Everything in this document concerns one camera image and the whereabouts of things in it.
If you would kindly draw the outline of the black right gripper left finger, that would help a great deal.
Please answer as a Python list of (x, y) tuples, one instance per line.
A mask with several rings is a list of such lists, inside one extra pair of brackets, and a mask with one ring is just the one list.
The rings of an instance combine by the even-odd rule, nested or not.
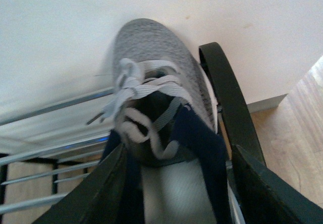
[(127, 150), (119, 145), (34, 223), (115, 223), (126, 179), (126, 163)]

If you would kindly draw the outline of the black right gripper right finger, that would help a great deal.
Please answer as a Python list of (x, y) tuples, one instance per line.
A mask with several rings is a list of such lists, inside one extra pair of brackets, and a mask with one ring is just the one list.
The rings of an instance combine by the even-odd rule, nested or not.
[(239, 145), (232, 149), (237, 190), (247, 223), (322, 223), (322, 208)]

